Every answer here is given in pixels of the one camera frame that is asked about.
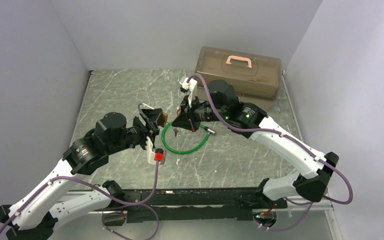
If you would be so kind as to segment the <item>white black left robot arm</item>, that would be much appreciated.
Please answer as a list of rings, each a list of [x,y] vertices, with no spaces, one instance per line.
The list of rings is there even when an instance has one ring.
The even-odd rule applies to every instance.
[[[87,213],[109,208],[143,206],[146,201],[126,201],[121,187],[107,181],[91,192],[61,202],[76,184],[89,186],[86,178],[109,162],[109,157],[140,146],[147,160],[159,167],[164,151],[156,148],[155,138],[167,122],[160,108],[140,109],[131,127],[119,112],[109,112],[84,137],[74,141],[54,169],[29,194],[12,205],[0,206],[0,235],[9,240],[47,240],[56,229]]]

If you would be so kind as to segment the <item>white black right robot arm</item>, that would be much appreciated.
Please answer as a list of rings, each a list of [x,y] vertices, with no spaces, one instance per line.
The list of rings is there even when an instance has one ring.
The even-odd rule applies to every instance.
[[[232,85],[222,79],[208,85],[210,100],[200,102],[196,95],[197,81],[183,77],[180,90],[186,93],[180,112],[172,122],[175,128],[195,132],[202,122],[217,122],[220,115],[233,126],[234,133],[258,142],[287,160],[297,172],[280,178],[264,179],[255,192],[256,203],[269,207],[274,201],[301,196],[310,202],[320,202],[325,195],[339,157],[333,153],[311,150],[298,138],[290,135],[257,105],[241,102]]]

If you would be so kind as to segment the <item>brass padlock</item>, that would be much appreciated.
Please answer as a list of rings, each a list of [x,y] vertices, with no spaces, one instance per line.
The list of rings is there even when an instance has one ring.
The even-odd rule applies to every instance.
[[[164,128],[168,122],[168,114],[161,108],[153,108],[146,103],[137,105],[139,115],[147,123],[153,123],[157,127]]]

